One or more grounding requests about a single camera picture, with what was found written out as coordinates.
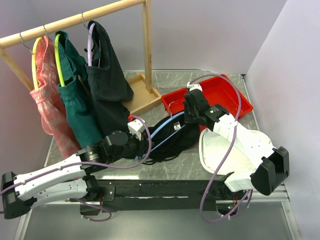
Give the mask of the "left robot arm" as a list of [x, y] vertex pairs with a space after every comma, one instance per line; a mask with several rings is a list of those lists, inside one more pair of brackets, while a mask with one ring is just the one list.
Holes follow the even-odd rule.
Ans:
[[129, 155], [141, 157], [144, 163], [152, 150], [153, 135], [115, 131], [96, 144], [88, 145], [63, 161], [42, 169], [1, 177], [0, 196], [6, 220], [27, 214], [46, 203], [63, 199], [94, 201], [100, 187], [94, 173], [107, 168], [118, 169], [115, 162]]

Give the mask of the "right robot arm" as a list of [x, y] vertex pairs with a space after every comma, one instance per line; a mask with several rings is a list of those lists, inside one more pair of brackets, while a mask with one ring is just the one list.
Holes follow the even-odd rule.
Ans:
[[276, 148], [267, 135], [249, 130], [220, 104], [210, 105], [199, 89], [184, 94], [184, 120], [206, 128], [200, 133], [200, 163], [224, 175], [219, 194], [231, 199], [240, 190], [269, 196], [289, 175], [289, 152]]

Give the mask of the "black shorts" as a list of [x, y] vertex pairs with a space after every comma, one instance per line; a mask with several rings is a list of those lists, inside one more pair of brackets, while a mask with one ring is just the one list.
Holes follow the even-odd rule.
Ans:
[[[163, 118], [156, 125], [150, 126], [149, 132], [153, 133], [155, 128], [166, 121], [170, 116]], [[186, 123], [185, 116], [181, 115], [170, 122], [166, 127], [164, 127], [153, 139], [152, 146], [161, 142], [164, 138], [169, 136], [178, 130], [180, 127], [184, 126], [170, 139], [164, 142], [156, 150], [152, 151], [149, 155], [149, 159], [144, 162], [145, 165], [154, 165], [156, 163], [167, 162], [177, 158], [183, 151], [188, 150], [193, 145], [195, 145], [200, 137], [200, 125], [197, 123]]]

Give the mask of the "light blue hanger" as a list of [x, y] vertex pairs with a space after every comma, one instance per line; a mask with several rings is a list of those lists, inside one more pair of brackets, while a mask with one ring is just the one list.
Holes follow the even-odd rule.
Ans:
[[[184, 111], [180, 111], [174, 115], [170, 115], [169, 118], [164, 121], [161, 125], [159, 125], [158, 127], [156, 127], [153, 131], [153, 133], [150, 135], [150, 139], [149, 142], [152, 143], [152, 139], [163, 129], [165, 128], [169, 123], [171, 123], [173, 120], [175, 120], [176, 118], [178, 118], [179, 116], [182, 116], [185, 112]], [[164, 138], [161, 142], [156, 143], [154, 146], [151, 146], [148, 148], [148, 151], [146, 152], [146, 154], [143, 155], [143, 158], [139, 158], [138, 156], [136, 156], [134, 158], [134, 162], [136, 163], [138, 160], [140, 160], [140, 164], [144, 164], [144, 162], [147, 160], [147, 158], [150, 156], [150, 153], [155, 151], [157, 148], [159, 148], [163, 143], [165, 143], [167, 140], [169, 140], [173, 135], [175, 135], [178, 131], [180, 131], [182, 128], [184, 128], [185, 126], [181, 126], [178, 130], [174, 130], [174, 132], [170, 135], [168, 135], [166, 138]]]

